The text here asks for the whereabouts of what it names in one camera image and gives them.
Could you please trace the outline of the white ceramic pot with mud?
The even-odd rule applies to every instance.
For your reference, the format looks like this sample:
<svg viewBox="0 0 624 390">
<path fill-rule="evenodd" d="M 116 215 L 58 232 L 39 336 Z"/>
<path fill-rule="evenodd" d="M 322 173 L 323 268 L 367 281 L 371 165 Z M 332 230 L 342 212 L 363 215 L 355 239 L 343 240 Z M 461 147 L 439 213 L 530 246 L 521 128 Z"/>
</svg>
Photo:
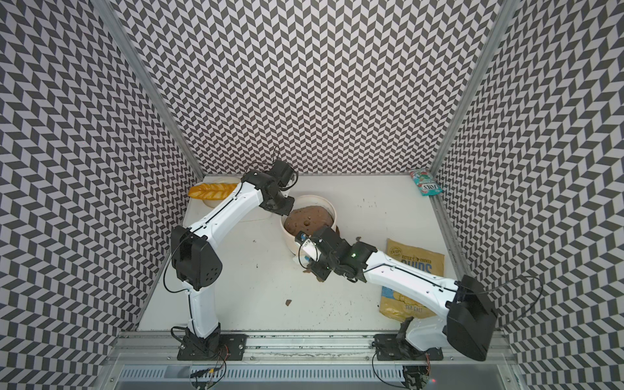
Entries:
<svg viewBox="0 0 624 390">
<path fill-rule="evenodd" d="M 337 212 L 333 204 L 317 195 L 302 195 L 294 198 L 293 209 L 280 220 L 282 235 L 289 251 L 295 255 L 299 244 L 295 236 L 299 232 L 312 235 L 322 227 L 337 229 Z"/>
</svg>

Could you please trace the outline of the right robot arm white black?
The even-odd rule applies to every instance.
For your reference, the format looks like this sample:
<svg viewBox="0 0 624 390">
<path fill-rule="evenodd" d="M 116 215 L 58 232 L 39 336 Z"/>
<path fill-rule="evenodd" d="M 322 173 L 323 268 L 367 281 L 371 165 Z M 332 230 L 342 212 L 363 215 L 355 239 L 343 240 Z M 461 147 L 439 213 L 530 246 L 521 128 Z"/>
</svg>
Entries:
<svg viewBox="0 0 624 390">
<path fill-rule="evenodd" d="M 313 235 L 299 232 L 298 253 L 320 281 L 331 273 L 351 283 L 376 284 L 414 300 L 433 315 L 413 319 L 398 334 L 401 344 L 421 353 L 452 347 L 477 362 L 486 360 L 497 325 L 497 310 L 484 286 L 465 275 L 460 280 L 435 276 L 401 263 L 373 245 L 349 244 L 329 227 Z"/>
</svg>

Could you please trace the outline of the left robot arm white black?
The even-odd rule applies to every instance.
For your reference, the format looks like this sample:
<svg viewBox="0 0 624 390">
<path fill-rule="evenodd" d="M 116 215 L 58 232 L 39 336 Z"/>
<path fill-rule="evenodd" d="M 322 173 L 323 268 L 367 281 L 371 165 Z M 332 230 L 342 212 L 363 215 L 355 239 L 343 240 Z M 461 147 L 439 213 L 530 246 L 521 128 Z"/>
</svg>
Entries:
<svg viewBox="0 0 624 390">
<path fill-rule="evenodd" d="M 188 329 L 196 337 L 207 339 L 219 329 L 214 294 L 214 284 L 223 270 L 217 254 L 219 244 L 257 208 L 288 215 L 294 198 L 287 192 L 297 181 L 297 172 L 283 161 L 275 162 L 266 172 L 249 171 L 213 211 L 187 228 L 173 229 L 171 264 L 177 279 L 185 286 L 190 312 Z"/>
</svg>

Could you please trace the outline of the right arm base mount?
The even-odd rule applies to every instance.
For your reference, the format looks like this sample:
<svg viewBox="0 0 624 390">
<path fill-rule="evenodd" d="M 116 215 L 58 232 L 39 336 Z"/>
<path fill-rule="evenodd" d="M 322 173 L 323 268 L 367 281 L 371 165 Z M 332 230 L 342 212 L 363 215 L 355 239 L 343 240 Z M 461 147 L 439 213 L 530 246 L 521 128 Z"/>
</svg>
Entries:
<svg viewBox="0 0 624 390">
<path fill-rule="evenodd" d="M 408 326 L 414 320 L 408 317 L 401 323 L 398 333 L 375 334 L 371 346 L 375 349 L 377 359 L 381 362 L 389 361 L 442 361 L 444 355 L 441 348 L 431 348 L 426 351 L 416 349 L 407 341 L 406 332 Z"/>
</svg>

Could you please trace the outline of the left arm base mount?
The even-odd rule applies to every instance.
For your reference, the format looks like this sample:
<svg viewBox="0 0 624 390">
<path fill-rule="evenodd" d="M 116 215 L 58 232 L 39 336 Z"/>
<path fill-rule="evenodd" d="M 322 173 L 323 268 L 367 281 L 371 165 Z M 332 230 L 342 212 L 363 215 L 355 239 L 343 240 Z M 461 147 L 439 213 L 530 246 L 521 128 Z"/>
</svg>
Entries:
<svg viewBox="0 0 624 390">
<path fill-rule="evenodd" d="M 225 359 L 241 361 L 244 357 L 246 334 L 219 334 L 200 338 L 190 333 L 183 337 L 177 360 L 185 362 L 216 361 Z"/>
</svg>

